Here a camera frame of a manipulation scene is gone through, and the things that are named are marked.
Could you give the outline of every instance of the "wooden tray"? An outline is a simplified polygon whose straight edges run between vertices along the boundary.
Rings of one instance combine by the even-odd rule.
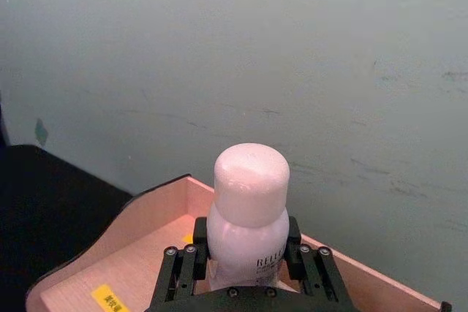
[[[130,202],[89,250],[40,280],[28,293],[28,312],[102,312],[91,293],[106,284],[131,312],[148,308],[164,248],[183,248],[195,218],[206,216],[212,188],[186,176]],[[303,235],[312,248],[322,243]],[[355,307],[362,312],[437,312],[440,303],[333,250]],[[282,270],[282,281],[295,282]],[[206,289],[199,284],[197,292]]]

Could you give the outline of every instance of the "white bottle cap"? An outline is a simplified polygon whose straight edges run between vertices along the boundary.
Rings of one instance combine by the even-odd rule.
[[[214,165],[215,206],[241,227],[263,227],[282,214],[290,168],[278,151],[262,144],[237,144]]]

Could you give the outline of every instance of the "yellow label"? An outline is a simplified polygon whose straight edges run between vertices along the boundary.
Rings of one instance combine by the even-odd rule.
[[[182,241],[187,244],[193,244],[193,237],[191,234],[187,234],[185,237],[182,238]]]
[[[101,285],[91,295],[105,312],[129,312],[129,309],[117,298],[108,285]]]

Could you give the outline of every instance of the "plastic bottle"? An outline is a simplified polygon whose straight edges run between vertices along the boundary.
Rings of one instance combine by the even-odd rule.
[[[289,232],[289,176],[286,159],[266,145],[238,144],[219,155],[207,220],[212,290],[276,285]]]

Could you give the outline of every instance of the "wall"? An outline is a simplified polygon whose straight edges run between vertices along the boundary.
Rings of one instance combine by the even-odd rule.
[[[0,0],[12,143],[139,192],[280,150],[307,234],[468,307],[468,0]]]

